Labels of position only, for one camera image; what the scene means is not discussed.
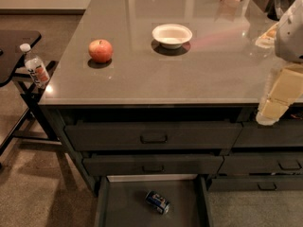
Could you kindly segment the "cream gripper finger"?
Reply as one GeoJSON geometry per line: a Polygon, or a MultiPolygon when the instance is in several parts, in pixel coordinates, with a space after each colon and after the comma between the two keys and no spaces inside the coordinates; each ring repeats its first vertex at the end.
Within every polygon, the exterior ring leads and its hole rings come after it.
{"type": "Polygon", "coordinates": [[[257,122],[262,126],[274,125],[302,95],[303,66],[301,64],[286,63],[280,68],[272,69],[258,105],[257,122]]]}

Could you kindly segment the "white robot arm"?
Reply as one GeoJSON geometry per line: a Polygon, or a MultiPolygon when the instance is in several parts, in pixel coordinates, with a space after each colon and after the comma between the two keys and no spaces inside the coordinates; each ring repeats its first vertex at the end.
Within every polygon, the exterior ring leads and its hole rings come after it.
{"type": "Polygon", "coordinates": [[[295,0],[256,41],[258,46],[270,43],[283,63],[270,71],[265,82],[256,115],[262,126],[274,125],[303,95],[303,0],[295,0]]]}

